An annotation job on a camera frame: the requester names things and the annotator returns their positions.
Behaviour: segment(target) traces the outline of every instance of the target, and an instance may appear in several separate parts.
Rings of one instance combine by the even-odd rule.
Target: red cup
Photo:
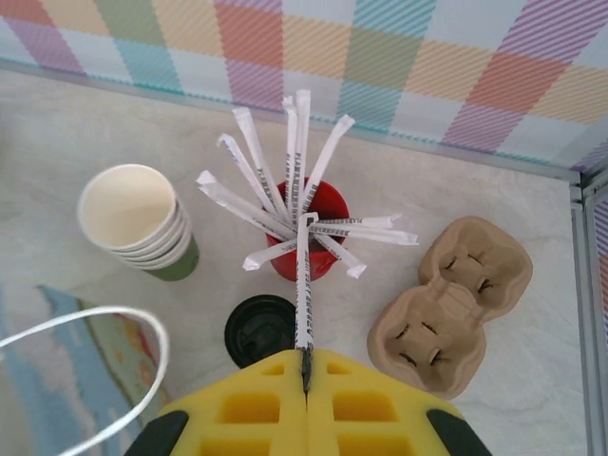
[[[277,187],[281,196],[285,199],[285,182],[282,182]],[[308,212],[316,212],[319,215],[320,220],[347,219],[350,217],[349,207],[346,205],[342,195],[340,195],[335,188],[323,180],[319,183],[319,188],[314,194],[314,198]],[[281,242],[277,238],[269,235],[266,235],[266,240],[268,241],[269,247],[277,245]],[[338,237],[336,240],[339,243],[344,242],[343,237]],[[335,256],[316,242],[311,244],[310,260],[311,280],[317,280],[318,278],[324,276],[336,262]],[[271,260],[271,263],[273,264],[275,271],[288,280],[295,282],[297,277],[296,251],[280,256],[279,258],[275,258]]]

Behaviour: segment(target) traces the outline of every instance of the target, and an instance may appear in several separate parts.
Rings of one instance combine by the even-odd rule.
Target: black cup lid
[[[224,342],[240,368],[294,347],[295,307],[287,299],[260,294],[238,304],[226,322]]]

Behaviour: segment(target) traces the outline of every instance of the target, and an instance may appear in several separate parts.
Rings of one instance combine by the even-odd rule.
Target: white wire
[[[161,356],[159,360],[159,366],[156,371],[156,378],[150,387],[148,393],[143,397],[141,402],[135,406],[132,410],[130,410],[125,416],[115,421],[110,426],[106,427],[102,431],[100,431],[97,435],[94,435],[90,439],[73,446],[65,451],[63,451],[59,456],[76,456],[81,454],[91,447],[98,445],[106,439],[109,439],[114,434],[120,432],[123,428],[125,428],[131,421],[138,417],[140,413],[152,402],[154,395],[157,393],[159,388],[161,387],[162,379],[167,371],[167,365],[169,363],[169,334],[167,330],[162,325],[160,320],[150,312],[143,311],[141,309],[133,309],[130,307],[120,307],[120,306],[107,306],[107,307],[97,307],[94,309],[87,309],[85,311],[69,313],[67,315],[58,316],[57,318],[53,318],[45,323],[41,323],[40,325],[36,325],[33,328],[25,330],[23,332],[19,332],[18,334],[12,335],[11,337],[7,337],[4,340],[0,341],[0,349],[6,347],[13,342],[16,342],[19,339],[27,337],[28,335],[39,333],[40,331],[49,330],[50,328],[54,328],[55,326],[63,325],[64,323],[68,323],[73,320],[77,320],[79,318],[86,318],[92,315],[102,315],[102,314],[127,314],[135,316],[139,319],[145,320],[149,323],[154,329],[156,336],[159,338],[159,345],[161,347]]]

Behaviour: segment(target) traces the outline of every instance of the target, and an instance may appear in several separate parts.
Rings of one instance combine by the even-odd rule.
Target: straw
[[[255,225],[266,234],[279,240],[288,240],[294,237],[294,228],[287,226],[269,213],[254,206],[251,202],[228,190],[209,171],[200,173],[197,183],[200,185],[199,190],[217,204],[225,207],[237,217]]]
[[[245,258],[243,262],[243,269],[245,271],[256,271],[262,264],[271,259],[282,257],[285,254],[289,254],[297,248],[297,239],[287,240],[280,244],[273,245],[259,252],[254,252]]]
[[[235,139],[230,135],[222,134],[219,136],[218,142],[216,142],[216,146],[219,146],[221,143],[224,144],[228,149],[228,152],[230,152],[230,155],[236,162],[238,169],[240,169],[240,172],[249,182],[249,185],[254,190],[254,193],[262,203],[264,209],[266,209],[266,211],[270,212],[271,214],[277,216],[278,213],[276,212],[271,201],[268,199],[268,196],[264,193],[262,185],[259,183],[259,180],[257,180],[254,171],[251,169],[251,166],[249,166],[249,163],[247,162],[247,159],[245,159],[245,156],[240,150],[240,147],[238,147],[237,141],[235,141]]]
[[[310,227],[310,232],[314,235],[338,236],[341,238],[361,238],[376,240],[389,244],[398,245],[418,245],[417,236],[405,231],[391,231],[380,229],[354,229],[349,225],[329,225],[317,224]]]
[[[297,224],[297,278],[295,283],[295,347],[301,350],[313,348],[313,310],[311,306],[311,261],[308,233],[318,214],[304,214]]]
[[[385,217],[362,217],[362,218],[328,218],[317,223],[361,225],[370,228],[392,228],[393,222],[400,219],[403,214],[393,214]]]
[[[302,212],[306,212],[310,207],[311,202],[314,198],[314,194],[316,193],[317,188],[319,188],[319,183],[323,178],[323,174],[325,173],[327,165],[332,159],[333,152],[338,146],[340,138],[342,138],[344,134],[349,131],[349,128],[351,128],[353,125],[354,119],[352,117],[344,115],[333,128],[330,137],[325,142],[325,145],[321,150],[321,154],[319,155],[319,158],[316,161],[316,164],[314,165],[313,172],[309,176],[306,188],[304,189],[304,194],[301,195],[301,199],[303,201]]]
[[[295,144],[294,194],[297,200],[297,214],[301,216],[304,213],[302,208],[304,206],[308,128],[311,116],[311,91],[298,90],[295,93],[295,106],[297,110],[297,143]]]
[[[254,160],[254,165],[256,166],[257,178],[264,189],[264,193],[275,208],[275,212],[279,214],[285,221],[289,220],[289,215],[287,214],[287,209],[283,203],[283,198],[276,188],[273,175],[270,173],[268,164],[264,159],[262,147],[259,144],[259,139],[257,138],[254,119],[251,117],[251,111],[247,107],[238,107],[233,109],[232,112],[235,115],[235,119],[237,119],[238,127],[243,133],[247,146],[249,147],[249,152],[251,153],[252,159]]]
[[[319,244],[327,249],[334,257],[338,260],[343,261],[347,265],[349,270],[346,272],[348,276],[359,278],[368,267],[363,261],[353,255],[351,252],[346,250],[331,237],[327,235],[314,235],[314,238]]]
[[[297,226],[297,198],[294,195],[295,145],[297,143],[297,113],[294,97],[285,97],[283,107],[287,112],[287,153],[285,160],[285,200],[292,225]]]

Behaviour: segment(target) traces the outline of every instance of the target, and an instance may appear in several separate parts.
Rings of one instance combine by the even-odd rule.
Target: wrapped straw
[[[245,271],[256,271],[262,264],[271,259],[281,257],[285,254],[289,254],[297,248],[297,239],[286,240],[280,244],[273,245],[259,252],[250,254],[245,258],[243,262],[243,269]]]
[[[313,172],[308,179],[304,193],[300,196],[303,201],[302,212],[306,212],[310,207],[314,194],[316,193],[316,189],[319,188],[319,183],[323,178],[323,173],[325,173],[325,169],[332,159],[333,151],[338,146],[340,138],[342,138],[353,125],[354,119],[344,115],[333,128],[330,137],[325,142],[325,145],[321,150],[321,154],[314,165]]]
[[[297,197],[294,194],[295,145],[297,143],[297,113],[294,97],[285,97],[283,107],[287,112],[287,154],[285,160],[285,201],[292,225],[297,226]]]
[[[228,190],[209,171],[203,171],[197,179],[197,183],[200,185],[199,189],[217,204],[266,234],[279,240],[294,237],[295,230],[292,227]]]
[[[346,272],[348,276],[359,278],[368,267],[367,264],[362,262],[359,258],[353,255],[351,252],[346,250],[331,237],[327,235],[314,235],[314,238],[327,249],[334,257],[338,260],[343,261],[347,265],[349,270]]]
[[[318,220],[317,213],[304,214],[297,224],[297,280],[295,283],[295,348],[311,351],[313,348],[313,309],[311,304],[311,261],[308,233],[311,223]]]
[[[311,91],[298,90],[295,93],[297,112],[297,142],[294,160],[294,195],[297,201],[297,214],[303,214],[304,177],[306,176],[306,152],[308,150],[308,128],[311,116]]]
[[[228,149],[228,152],[230,152],[230,155],[232,156],[233,160],[237,163],[238,169],[240,169],[240,172],[249,182],[249,185],[254,190],[254,193],[262,203],[264,209],[266,209],[266,211],[271,213],[272,215],[278,216],[275,207],[268,199],[268,196],[264,192],[262,185],[259,183],[259,180],[257,180],[254,171],[251,169],[251,166],[249,166],[247,159],[245,159],[245,156],[240,150],[240,147],[238,147],[238,144],[235,139],[230,135],[222,134],[219,136],[216,145],[219,146],[221,143],[224,144]]]
[[[389,244],[418,245],[417,236],[405,231],[381,229],[356,229],[351,225],[315,224],[310,227],[314,235],[338,236],[340,238],[361,238]]]
[[[247,146],[249,147],[249,152],[251,153],[251,157],[254,160],[254,165],[256,166],[257,177],[259,178],[259,183],[264,189],[264,193],[268,197],[268,200],[270,200],[272,203],[276,213],[279,214],[285,221],[289,220],[283,198],[276,188],[273,175],[270,173],[268,164],[264,159],[262,147],[259,144],[259,139],[257,138],[254,119],[251,117],[251,111],[247,107],[238,107],[233,109],[232,112],[235,114],[238,127],[243,133]]]
[[[317,223],[330,225],[361,225],[370,228],[392,228],[393,222],[400,219],[403,214],[393,214],[385,217],[362,217],[362,218],[329,218]]]

